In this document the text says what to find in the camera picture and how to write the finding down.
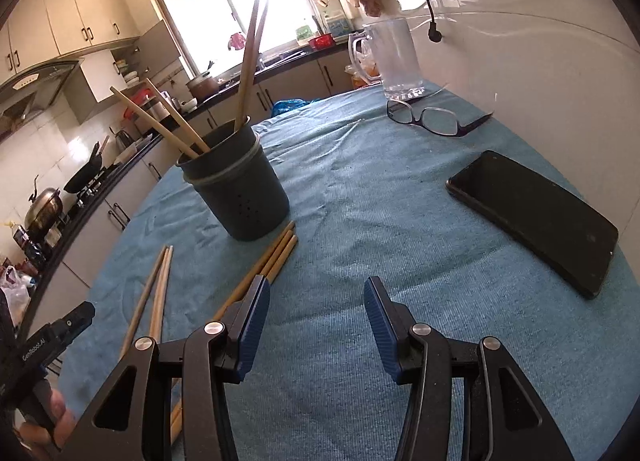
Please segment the person left hand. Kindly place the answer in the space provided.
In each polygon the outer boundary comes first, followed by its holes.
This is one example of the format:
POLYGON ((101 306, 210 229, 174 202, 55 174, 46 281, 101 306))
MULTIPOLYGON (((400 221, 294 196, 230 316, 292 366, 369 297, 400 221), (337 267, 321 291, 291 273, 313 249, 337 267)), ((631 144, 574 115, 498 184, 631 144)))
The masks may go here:
POLYGON ((22 443, 37 460, 51 460, 48 448, 53 445, 62 448, 76 426, 73 412, 66 407, 64 396, 57 389, 51 391, 49 406, 55 421, 53 433, 30 422, 22 423, 18 429, 22 443))

